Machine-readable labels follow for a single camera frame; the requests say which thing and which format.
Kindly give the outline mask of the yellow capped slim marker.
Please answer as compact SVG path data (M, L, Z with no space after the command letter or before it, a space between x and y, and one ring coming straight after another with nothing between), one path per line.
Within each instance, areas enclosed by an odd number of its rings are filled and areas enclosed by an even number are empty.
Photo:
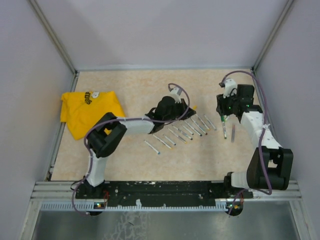
M208 125L204 122L204 120L202 120L202 118L196 114L196 117L200 120L200 122L204 125L204 127L207 129L207 130L210 130L210 128L208 127Z

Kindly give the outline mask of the navy capped white marker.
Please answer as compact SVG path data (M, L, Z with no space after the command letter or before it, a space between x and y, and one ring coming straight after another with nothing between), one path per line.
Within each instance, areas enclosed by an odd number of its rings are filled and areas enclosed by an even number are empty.
M197 130L195 129L190 123L188 123L186 120L184 120L184 123L187 124L195 133L197 133L200 137L202 137L203 135Z

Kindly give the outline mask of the black eraser-cap white marker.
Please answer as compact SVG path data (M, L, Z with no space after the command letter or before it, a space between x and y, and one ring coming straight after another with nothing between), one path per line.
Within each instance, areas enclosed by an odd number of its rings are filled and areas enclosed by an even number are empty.
M194 135L194 133L189 129L187 128L185 125L181 125L188 133L190 133L191 135Z

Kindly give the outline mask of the dark blue capped marker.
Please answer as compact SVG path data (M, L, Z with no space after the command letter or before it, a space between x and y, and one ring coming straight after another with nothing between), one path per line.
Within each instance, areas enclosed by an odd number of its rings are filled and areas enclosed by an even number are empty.
M187 133L185 133L184 131L182 131L180 128L178 128L178 127L176 127L176 126L172 126L175 130L177 130L178 132L180 132L181 134L183 134L185 137L187 137L188 139L190 139L190 140L193 140L193 138L190 136L190 135L188 135Z

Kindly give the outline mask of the magenta capped white marker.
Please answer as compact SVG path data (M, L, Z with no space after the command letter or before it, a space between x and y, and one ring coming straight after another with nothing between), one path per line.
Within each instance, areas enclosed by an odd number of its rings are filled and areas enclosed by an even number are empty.
M208 135L208 133L194 120L191 118L191 121L205 134Z

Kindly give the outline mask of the yellow capped clear pen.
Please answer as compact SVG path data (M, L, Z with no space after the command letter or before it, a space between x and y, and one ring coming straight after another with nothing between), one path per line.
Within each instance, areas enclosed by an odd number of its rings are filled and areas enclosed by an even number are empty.
M173 130L171 130L170 128L168 128L168 130L176 137L178 138L180 141L182 141L183 143L187 143L186 140L184 140L181 136L179 136L176 132L174 132Z

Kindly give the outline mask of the blue eraser-cap white marker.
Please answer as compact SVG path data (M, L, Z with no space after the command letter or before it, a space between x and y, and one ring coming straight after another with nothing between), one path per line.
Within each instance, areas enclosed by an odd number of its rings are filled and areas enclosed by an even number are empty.
M170 139L168 136L163 134L163 137L167 139L172 145L176 146L176 143L172 139Z

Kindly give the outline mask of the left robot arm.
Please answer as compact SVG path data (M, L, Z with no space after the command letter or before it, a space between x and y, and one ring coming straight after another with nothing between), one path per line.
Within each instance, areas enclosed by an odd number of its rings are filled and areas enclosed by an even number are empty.
M187 120L196 111L182 98L176 101L165 96L156 107L142 117L117 117L106 113L85 135L84 146L89 151L88 171L84 176L86 192L97 199L103 195L104 174L108 157L114 153L122 138L126 135L155 134L166 124Z

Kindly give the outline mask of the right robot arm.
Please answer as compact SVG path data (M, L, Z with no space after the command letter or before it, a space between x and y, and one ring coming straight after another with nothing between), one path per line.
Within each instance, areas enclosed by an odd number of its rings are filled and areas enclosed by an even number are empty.
M216 111L221 117L234 115L247 131L254 153L246 171L231 172L223 192L235 198L243 189L280 190L288 188L294 154L283 148L265 123L262 108L254 104L255 88L249 84L224 83L217 95Z

